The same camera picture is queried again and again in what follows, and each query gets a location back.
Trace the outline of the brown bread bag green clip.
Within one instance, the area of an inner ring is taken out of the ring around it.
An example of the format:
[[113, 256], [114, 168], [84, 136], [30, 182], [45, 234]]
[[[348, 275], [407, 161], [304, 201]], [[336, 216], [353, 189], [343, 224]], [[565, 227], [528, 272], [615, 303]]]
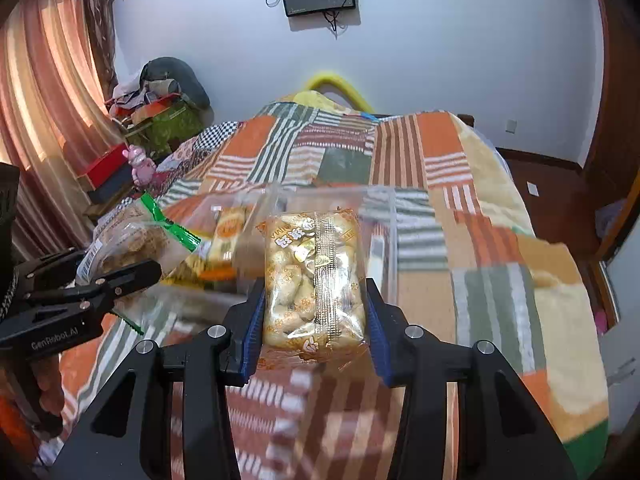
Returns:
[[101, 226], [78, 264], [75, 284], [88, 285], [113, 271], [151, 259], [160, 265], [160, 279], [140, 292], [115, 301], [116, 315], [140, 336], [151, 336], [166, 321], [165, 280], [194, 254], [201, 239], [168, 219], [154, 198], [143, 194]]

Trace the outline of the orange label pastry pack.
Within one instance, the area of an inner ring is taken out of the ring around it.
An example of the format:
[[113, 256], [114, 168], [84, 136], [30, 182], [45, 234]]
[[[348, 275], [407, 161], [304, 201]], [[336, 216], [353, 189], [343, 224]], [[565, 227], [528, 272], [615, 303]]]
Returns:
[[218, 211], [213, 235], [206, 240], [201, 250], [205, 272], [231, 266], [236, 244], [251, 210], [250, 206], [234, 206]]

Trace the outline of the round cracker pack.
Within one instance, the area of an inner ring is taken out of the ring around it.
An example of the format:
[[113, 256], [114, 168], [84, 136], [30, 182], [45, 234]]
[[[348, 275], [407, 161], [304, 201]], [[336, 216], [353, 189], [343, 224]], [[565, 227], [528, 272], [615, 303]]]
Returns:
[[360, 225], [350, 209], [286, 212], [265, 237], [262, 364], [345, 362], [366, 342]]

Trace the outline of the red gift box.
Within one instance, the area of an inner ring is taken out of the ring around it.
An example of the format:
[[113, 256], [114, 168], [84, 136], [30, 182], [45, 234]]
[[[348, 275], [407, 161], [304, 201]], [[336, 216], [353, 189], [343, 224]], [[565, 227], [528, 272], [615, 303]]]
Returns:
[[126, 147], [125, 143], [113, 146], [92, 162], [77, 178], [80, 187], [85, 192], [92, 192], [106, 182], [121, 166], [126, 164], [126, 156], [122, 154]]

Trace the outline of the pink plush toy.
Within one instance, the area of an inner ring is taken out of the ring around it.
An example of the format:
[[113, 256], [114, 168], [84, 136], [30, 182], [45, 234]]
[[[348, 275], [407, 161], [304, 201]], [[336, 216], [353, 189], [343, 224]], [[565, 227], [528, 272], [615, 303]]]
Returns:
[[131, 167], [132, 182], [137, 188], [146, 188], [153, 180], [156, 165], [145, 153], [142, 146], [129, 144], [123, 151], [122, 156], [127, 159]]

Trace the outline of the clear plastic storage box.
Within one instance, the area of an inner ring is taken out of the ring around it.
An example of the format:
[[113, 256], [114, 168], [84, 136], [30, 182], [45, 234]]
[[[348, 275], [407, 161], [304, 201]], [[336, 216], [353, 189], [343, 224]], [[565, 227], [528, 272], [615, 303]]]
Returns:
[[270, 184], [232, 193], [160, 200], [166, 217], [202, 241], [166, 278], [122, 303], [143, 323], [160, 312], [219, 322], [258, 278], [288, 316], [286, 327], [332, 325], [357, 314], [366, 280], [398, 295], [396, 192], [388, 186], [293, 188]]

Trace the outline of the pink orange curtain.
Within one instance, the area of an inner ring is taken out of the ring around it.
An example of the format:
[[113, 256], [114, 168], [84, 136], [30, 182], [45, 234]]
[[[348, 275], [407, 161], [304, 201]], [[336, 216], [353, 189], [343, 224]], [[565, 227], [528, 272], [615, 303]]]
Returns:
[[85, 0], [18, 0], [1, 27], [1, 159], [20, 170], [13, 244], [26, 259], [90, 243], [79, 177], [120, 143]]

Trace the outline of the green cardboard box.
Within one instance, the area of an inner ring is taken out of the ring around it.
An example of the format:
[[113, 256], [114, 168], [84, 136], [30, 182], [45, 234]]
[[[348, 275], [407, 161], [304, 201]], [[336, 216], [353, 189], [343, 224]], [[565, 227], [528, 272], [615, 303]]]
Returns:
[[127, 145], [140, 146], [151, 158], [164, 157], [197, 136], [204, 126], [194, 108], [178, 101], [167, 110], [145, 119], [125, 134]]

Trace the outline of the patchwork striped bedspread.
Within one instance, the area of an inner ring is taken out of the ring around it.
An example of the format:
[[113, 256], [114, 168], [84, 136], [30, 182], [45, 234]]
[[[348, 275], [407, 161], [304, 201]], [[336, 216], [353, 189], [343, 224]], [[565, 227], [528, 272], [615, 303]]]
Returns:
[[[316, 92], [204, 130], [160, 165], [153, 196], [188, 222], [204, 200], [278, 182], [346, 193], [388, 186], [369, 214], [392, 230], [399, 307], [458, 344], [491, 340], [547, 415], [576, 474], [603, 460], [608, 394], [587, 289], [568, 249], [536, 237], [498, 155], [447, 112], [369, 118]], [[247, 479], [382, 479], [400, 395], [361, 358], [260, 372], [231, 390]]]

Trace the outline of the grey plush pillow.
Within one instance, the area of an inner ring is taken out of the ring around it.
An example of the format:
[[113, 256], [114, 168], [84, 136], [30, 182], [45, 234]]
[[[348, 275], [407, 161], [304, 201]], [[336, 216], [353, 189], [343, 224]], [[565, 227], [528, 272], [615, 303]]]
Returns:
[[204, 87], [201, 85], [198, 77], [195, 75], [189, 64], [173, 58], [172, 56], [161, 56], [153, 58], [143, 66], [140, 80], [141, 81], [160, 81], [164, 79], [174, 80], [182, 94], [200, 110], [206, 110], [210, 107], [210, 99]]

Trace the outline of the wooden wardrobe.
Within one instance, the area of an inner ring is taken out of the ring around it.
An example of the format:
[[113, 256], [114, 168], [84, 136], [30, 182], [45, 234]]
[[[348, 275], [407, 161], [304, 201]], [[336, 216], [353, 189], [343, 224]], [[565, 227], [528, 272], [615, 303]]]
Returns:
[[596, 128], [582, 170], [589, 197], [587, 257], [596, 321], [614, 326], [613, 281], [604, 265], [622, 247], [639, 206], [639, 32], [622, 3], [598, 0], [603, 73]]

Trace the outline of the wall power socket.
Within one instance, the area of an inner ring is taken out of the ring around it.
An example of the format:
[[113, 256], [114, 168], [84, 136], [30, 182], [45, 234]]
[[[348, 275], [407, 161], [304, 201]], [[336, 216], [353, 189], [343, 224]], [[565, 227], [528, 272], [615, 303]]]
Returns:
[[506, 132], [507, 133], [514, 133], [516, 131], [516, 126], [518, 125], [518, 123], [513, 120], [513, 119], [508, 119], [506, 121]]

